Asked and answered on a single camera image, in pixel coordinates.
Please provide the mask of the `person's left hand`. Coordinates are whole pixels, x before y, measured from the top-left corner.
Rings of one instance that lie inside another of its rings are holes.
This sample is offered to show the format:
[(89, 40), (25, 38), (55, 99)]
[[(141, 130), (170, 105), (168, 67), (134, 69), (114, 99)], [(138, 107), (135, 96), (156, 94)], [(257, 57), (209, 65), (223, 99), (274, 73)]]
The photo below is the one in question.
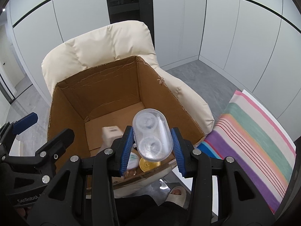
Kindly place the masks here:
[(15, 208), (15, 211), (25, 220), (27, 220), (30, 212), (31, 212), (32, 206), (29, 207), (22, 207), (22, 208)]

